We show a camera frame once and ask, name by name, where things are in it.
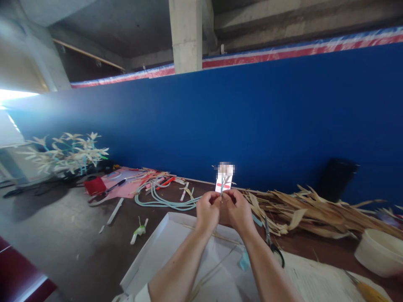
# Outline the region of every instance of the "concrete pillar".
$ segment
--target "concrete pillar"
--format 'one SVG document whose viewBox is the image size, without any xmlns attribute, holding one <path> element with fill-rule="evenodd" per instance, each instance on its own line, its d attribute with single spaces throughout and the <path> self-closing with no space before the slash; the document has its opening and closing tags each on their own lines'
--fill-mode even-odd
<svg viewBox="0 0 403 302">
<path fill-rule="evenodd" d="M 47 28 L 37 25 L 26 17 L 20 3 L 6 0 L 2 11 L 24 30 L 25 47 L 29 50 L 49 91 L 71 89 L 56 46 Z"/>
<path fill-rule="evenodd" d="M 49 30 L 32 22 L 23 22 L 26 43 L 31 51 L 49 91 L 71 89 L 59 53 Z"/>
<path fill-rule="evenodd" d="M 169 0 L 175 73 L 202 70 L 202 0 Z"/>
</svg>

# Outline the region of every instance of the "red white blue banner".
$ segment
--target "red white blue banner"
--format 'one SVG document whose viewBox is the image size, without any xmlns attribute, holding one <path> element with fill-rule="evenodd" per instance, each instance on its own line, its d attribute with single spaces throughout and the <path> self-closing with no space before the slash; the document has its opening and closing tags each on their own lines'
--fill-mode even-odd
<svg viewBox="0 0 403 302">
<path fill-rule="evenodd" d="M 252 64 L 401 42 L 403 42 L 403 27 L 393 27 L 377 31 L 368 31 L 360 34 L 340 36 L 331 39 L 321 39 L 287 46 L 240 52 L 236 54 L 206 57 L 203 59 L 203 69 Z M 110 78 L 71 83 L 71 87 L 90 87 L 132 81 L 141 78 L 157 78 L 167 75 L 170 76 L 173 74 L 175 74 L 175 67 L 173 64 L 169 64 Z"/>
</svg>

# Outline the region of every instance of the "white bowl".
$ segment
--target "white bowl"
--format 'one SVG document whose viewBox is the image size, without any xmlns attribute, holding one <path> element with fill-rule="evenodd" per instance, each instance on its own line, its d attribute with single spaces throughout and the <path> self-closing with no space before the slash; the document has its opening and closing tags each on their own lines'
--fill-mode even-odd
<svg viewBox="0 0 403 302">
<path fill-rule="evenodd" d="M 375 229 L 366 229 L 354 256 L 381 277 L 403 273 L 403 241 Z"/>
</svg>

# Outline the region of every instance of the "white stick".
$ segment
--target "white stick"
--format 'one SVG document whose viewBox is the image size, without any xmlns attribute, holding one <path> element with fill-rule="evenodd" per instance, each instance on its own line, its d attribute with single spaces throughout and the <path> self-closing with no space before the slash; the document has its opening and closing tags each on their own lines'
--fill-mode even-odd
<svg viewBox="0 0 403 302">
<path fill-rule="evenodd" d="M 131 238 L 130 244 L 133 245 L 136 242 L 137 234 L 133 234 L 133 237 Z"/>
<path fill-rule="evenodd" d="M 123 199 L 124 199 L 124 198 L 121 198 L 121 199 L 119 200 L 118 205 L 117 205 L 116 208 L 113 210 L 112 215 L 110 216 L 108 222 L 106 223 L 107 225 L 110 225 L 110 224 L 112 223 L 113 219 L 114 219 L 115 216 L 116 216 L 116 213 L 118 212 L 119 208 L 122 206 Z"/>
<path fill-rule="evenodd" d="M 188 186 L 189 186 L 189 183 L 187 182 L 186 183 L 186 186 L 185 186 L 185 189 L 187 189 L 188 188 Z M 183 190 L 183 194 L 182 194 L 182 197 L 181 197 L 181 201 L 183 201 L 183 199 L 185 198 L 185 194 L 186 194 L 186 190 Z"/>
</svg>

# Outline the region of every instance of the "scissors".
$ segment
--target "scissors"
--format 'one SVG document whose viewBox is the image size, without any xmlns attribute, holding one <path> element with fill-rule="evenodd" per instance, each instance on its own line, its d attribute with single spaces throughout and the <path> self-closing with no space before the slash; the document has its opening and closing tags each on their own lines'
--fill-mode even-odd
<svg viewBox="0 0 403 302">
<path fill-rule="evenodd" d="M 267 217 L 265 217 L 264 220 L 265 220 L 264 226 L 266 227 L 266 243 L 272 250 L 272 252 L 273 252 L 274 256 L 277 258 L 278 262 L 281 264 L 281 267 L 284 268 L 284 265 L 285 265 L 284 257 L 282 255 L 282 253 L 280 252 L 280 250 L 278 249 L 278 247 L 276 247 L 274 245 L 272 238 L 270 237 L 270 229 L 269 229 L 269 224 L 267 222 Z"/>
</svg>

